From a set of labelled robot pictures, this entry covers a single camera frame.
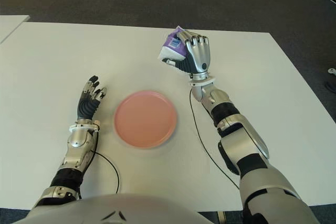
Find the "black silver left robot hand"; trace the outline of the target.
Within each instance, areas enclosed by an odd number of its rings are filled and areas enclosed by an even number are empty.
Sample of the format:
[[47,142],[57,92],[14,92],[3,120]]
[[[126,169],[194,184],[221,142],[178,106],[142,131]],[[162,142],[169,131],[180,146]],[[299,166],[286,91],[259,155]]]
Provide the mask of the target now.
[[98,76],[92,76],[84,85],[77,106],[78,120],[92,120],[101,101],[106,96],[107,89],[105,87],[97,89],[98,79]]

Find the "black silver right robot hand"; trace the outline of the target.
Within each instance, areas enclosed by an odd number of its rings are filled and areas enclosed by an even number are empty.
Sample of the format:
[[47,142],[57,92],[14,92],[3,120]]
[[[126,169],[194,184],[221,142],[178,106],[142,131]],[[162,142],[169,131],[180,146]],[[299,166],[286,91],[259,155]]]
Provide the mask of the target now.
[[209,40],[205,36],[177,27],[168,35],[158,59],[186,73],[207,72],[211,62]]

